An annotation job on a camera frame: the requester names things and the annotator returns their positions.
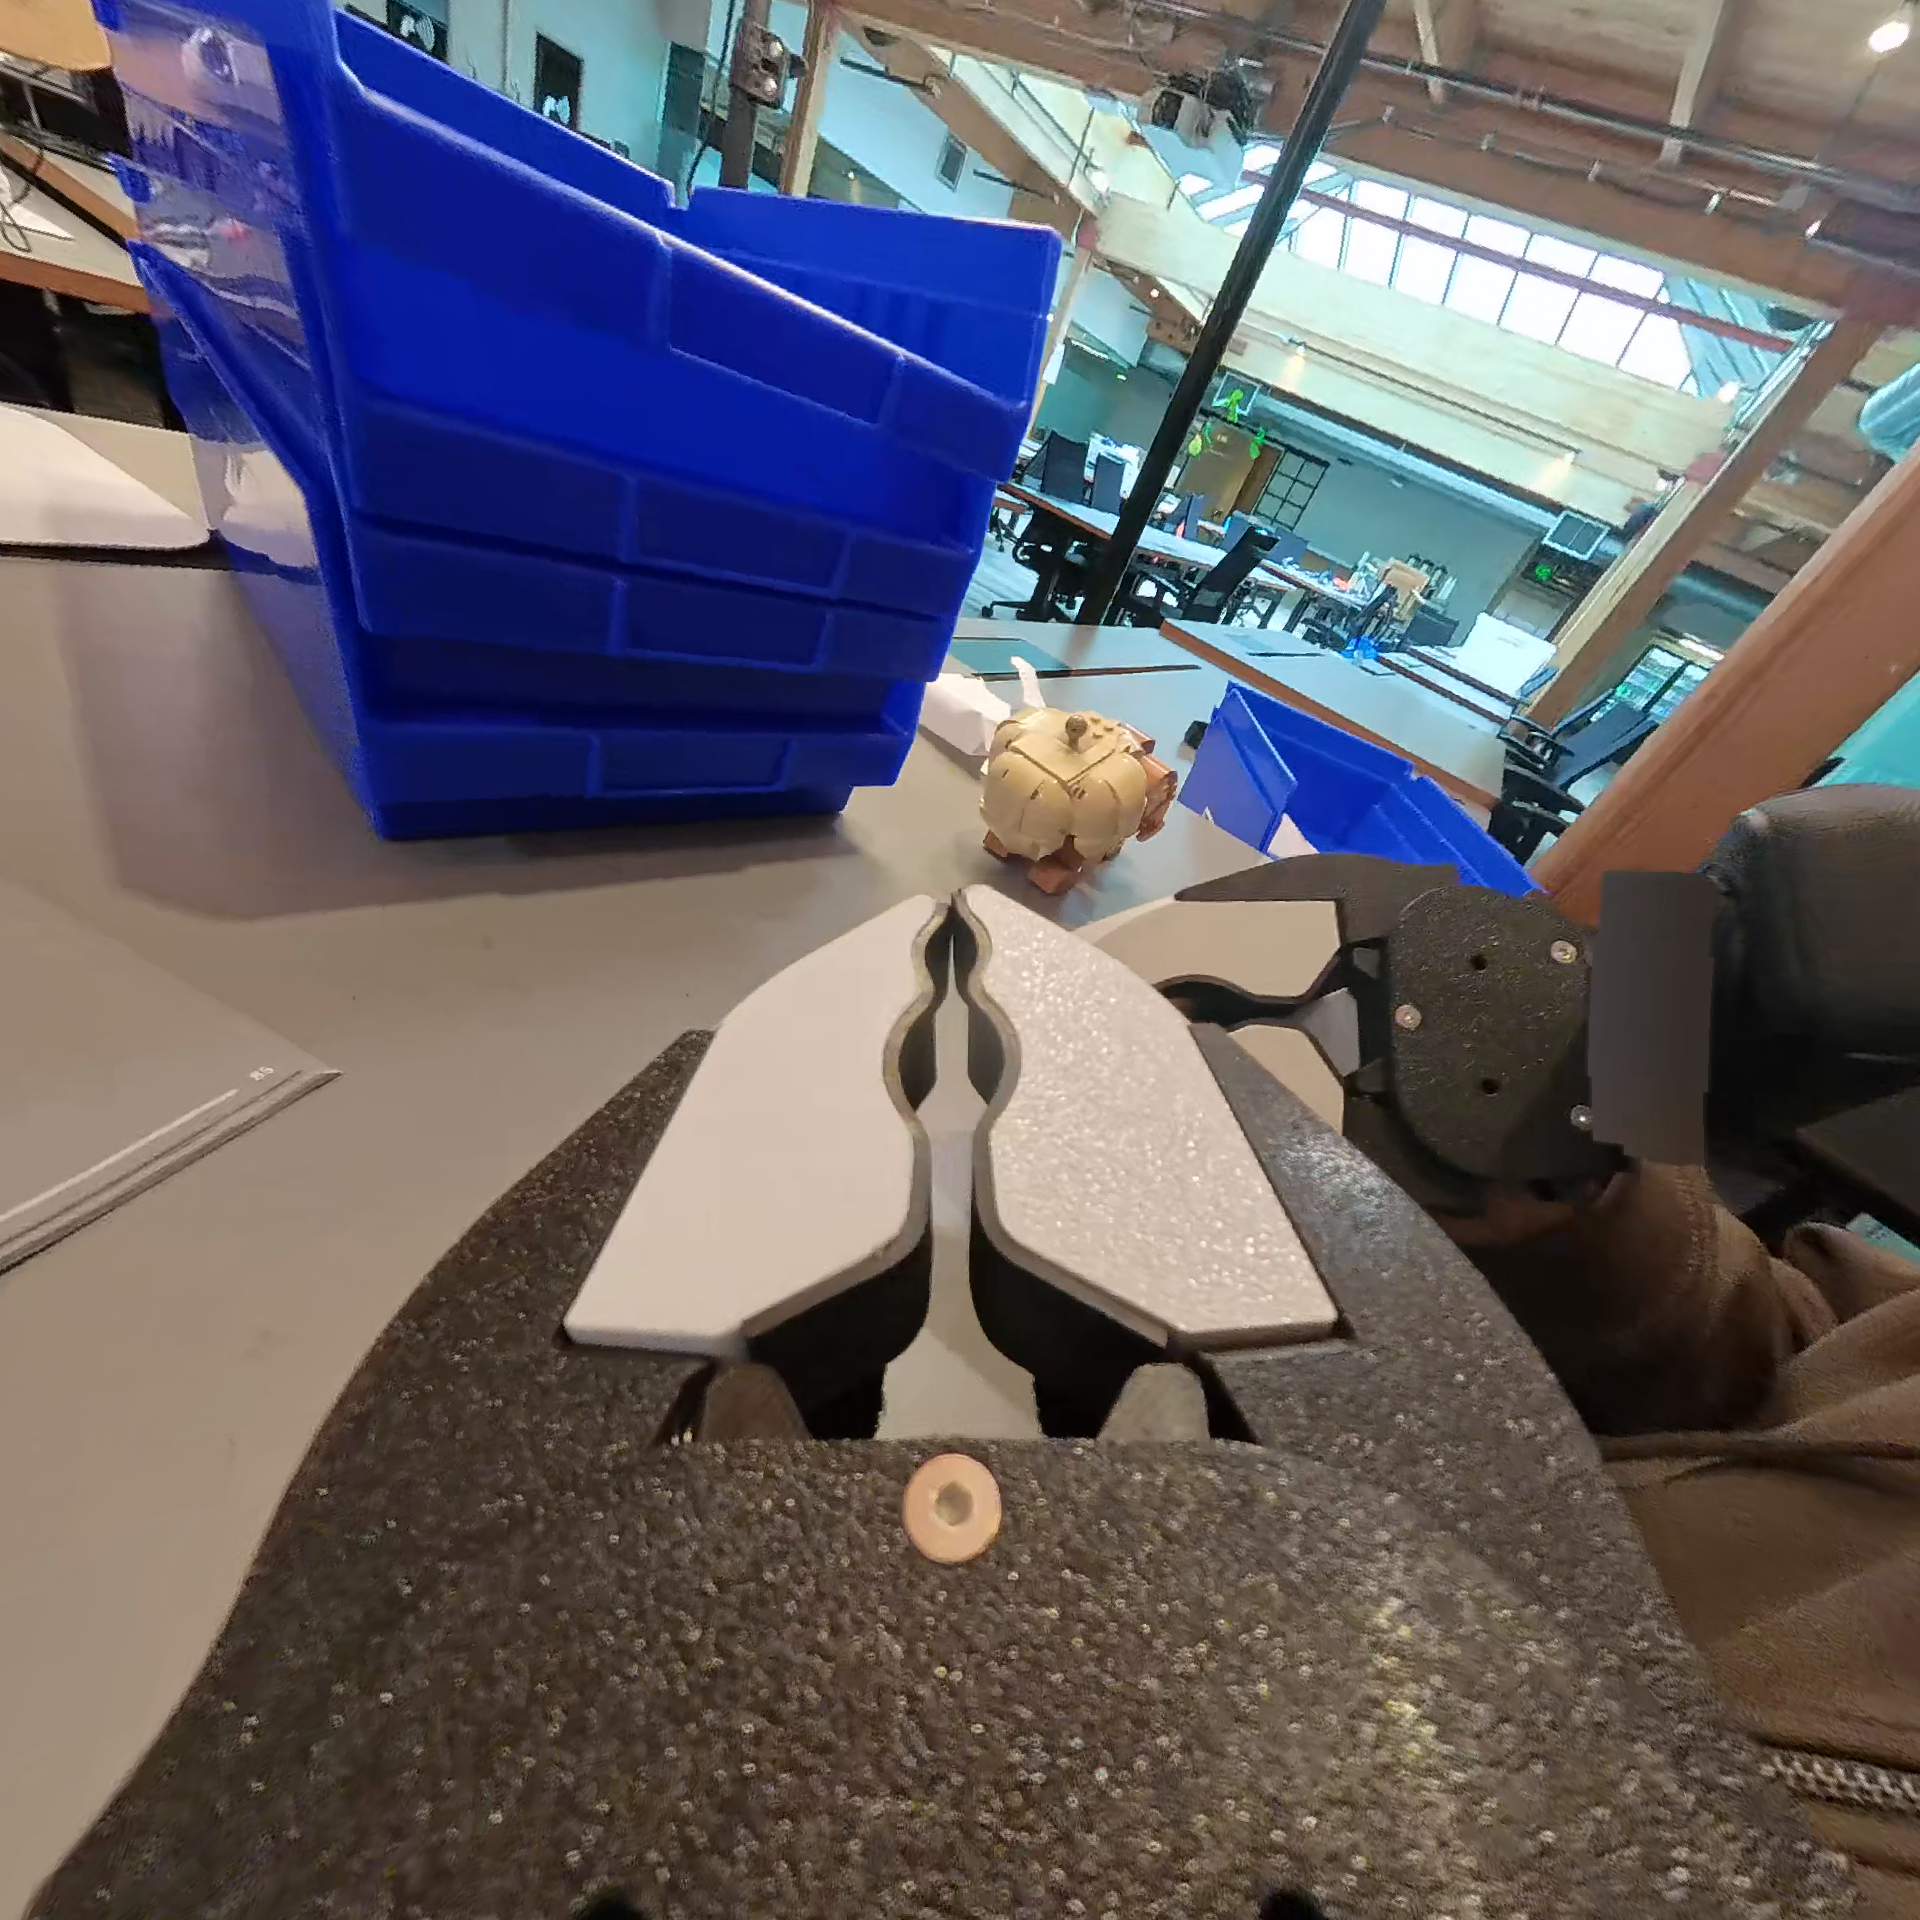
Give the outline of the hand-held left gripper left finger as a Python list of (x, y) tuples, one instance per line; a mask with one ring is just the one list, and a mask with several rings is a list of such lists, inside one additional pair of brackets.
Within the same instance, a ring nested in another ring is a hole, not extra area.
[(911, 895), (721, 1022), (564, 1312), (572, 1341), (744, 1359), (924, 1245), (952, 911)]

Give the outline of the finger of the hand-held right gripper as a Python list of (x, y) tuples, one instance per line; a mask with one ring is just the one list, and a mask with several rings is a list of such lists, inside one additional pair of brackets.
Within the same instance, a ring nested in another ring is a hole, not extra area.
[(1355, 1010), (1290, 1010), (1239, 1020), (1223, 1029), (1333, 1133), (1349, 1133), (1349, 1082), (1361, 1070)]
[(1163, 898), (1093, 922), (1081, 936), (1195, 1023), (1355, 1038), (1354, 991), (1337, 982), (1345, 941), (1330, 900)]

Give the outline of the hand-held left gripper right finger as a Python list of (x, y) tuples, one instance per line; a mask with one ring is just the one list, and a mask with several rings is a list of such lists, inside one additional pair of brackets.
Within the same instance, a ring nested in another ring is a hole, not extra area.
[(1090, 936), (992, 886), (953, 898), (997, 1255), (1159, 1350), (1328, 1336), (1337, 1307), (1193, 1023)]

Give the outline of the tan brown brick toy figure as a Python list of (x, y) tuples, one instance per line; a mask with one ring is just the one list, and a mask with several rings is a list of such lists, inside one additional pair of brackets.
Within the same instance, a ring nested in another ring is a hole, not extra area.
[(1088, 708), (1050, 706), (1041, 675), (1012, 659), (1020, 706), (997, 723), (981, 766), (983, 848), (1066, 895), (1130, 840), (1163, 830), (1179, 778), (1152, 736)]

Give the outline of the person's right forearm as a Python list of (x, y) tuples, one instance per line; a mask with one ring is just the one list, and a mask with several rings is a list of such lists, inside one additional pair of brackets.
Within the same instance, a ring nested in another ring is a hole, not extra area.
[(1498, 1189), (1436, 1222), (1599, 1435), (1752, 1427), (1785, 1365), (1841, 1323), (1704, 1168), (1629, 1163), (1573, 1202)]

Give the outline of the grey desk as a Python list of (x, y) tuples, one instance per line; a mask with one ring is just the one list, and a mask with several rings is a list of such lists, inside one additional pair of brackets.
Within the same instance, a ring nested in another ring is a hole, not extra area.
[(5, 1278), (5, 1915), (204, 1664), (371, 1341), (681, 1030), (901, 895), (1066, 926), (1253, 853), (1177, 806), (1061, 900), (916, 741), (829, 821), (378, 840), (216, 566), (5, 558), (5, 882), (336, 1070)]

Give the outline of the small blue storage bin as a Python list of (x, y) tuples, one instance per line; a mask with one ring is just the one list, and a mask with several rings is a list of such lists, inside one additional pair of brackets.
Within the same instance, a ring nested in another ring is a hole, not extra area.
[(1266, 856), (1367, 855), (1452, 866), (1464, 882), (1535, 895), (1537, 882), (1408, 759), (1229, 684), (1185, 734), (1179, 802)]

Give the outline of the long wooden table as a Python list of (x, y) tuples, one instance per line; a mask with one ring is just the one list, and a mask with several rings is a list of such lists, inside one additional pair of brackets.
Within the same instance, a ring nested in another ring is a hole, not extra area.
[(1503, 796), (1498, 723), (1386, 663), (1290, 634), (1167, 616), (1159, 634), (1235, 680), (1403, 757), (1487, 822)]

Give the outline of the torn white paper bag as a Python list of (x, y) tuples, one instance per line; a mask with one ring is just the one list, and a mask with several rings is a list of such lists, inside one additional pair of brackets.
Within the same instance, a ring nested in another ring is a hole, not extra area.
[(979, 675), (947, 671), (925, 684), (920, 732), (932, 739), (944, 751), (983, 772), (997, 754), (1000, 734), (1015, 719), (1047, 706), (1041, 690), (1039, 668), (1012, 656), (1015, 699), (1009, 702), (997, 686)]

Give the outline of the wooden pillar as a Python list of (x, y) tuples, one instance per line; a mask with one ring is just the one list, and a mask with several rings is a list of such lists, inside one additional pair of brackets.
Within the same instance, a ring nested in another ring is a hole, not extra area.
[(1882, 338), (1883, 322), (1843, 315), (1799, 344), (1719, 446), (1695, 458), (1649, 527), (1608, 566), (1556, 634), (1552, 677), (1528, 702), (1528, 719), (1554, 727), (1578, 706), (1624, 639), (1649, 621), (1674, 581), (1762, 480), (1857, 364)]
[(1919, 469), (1896, 467), (1535, 868), (1595, 924), (1608, 874), (1689, 874), (1916, 675)]

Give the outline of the person's brown jacket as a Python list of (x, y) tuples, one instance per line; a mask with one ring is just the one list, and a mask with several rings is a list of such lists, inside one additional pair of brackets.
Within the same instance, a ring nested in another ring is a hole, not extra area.
[(1765, 1773), (1848, 1856), (1864, 1915), (1916, 1915), (1916, 1261), (1843, 1227), (1775, 1256), (1841, 1323), (1761, 1419), (1601, 1445)]

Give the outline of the white curved board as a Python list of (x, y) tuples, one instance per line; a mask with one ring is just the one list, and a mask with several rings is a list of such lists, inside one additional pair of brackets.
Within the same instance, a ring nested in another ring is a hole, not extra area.
[(208, 549), (183, 435), (2, 404), (8, 555), (181, 559)]

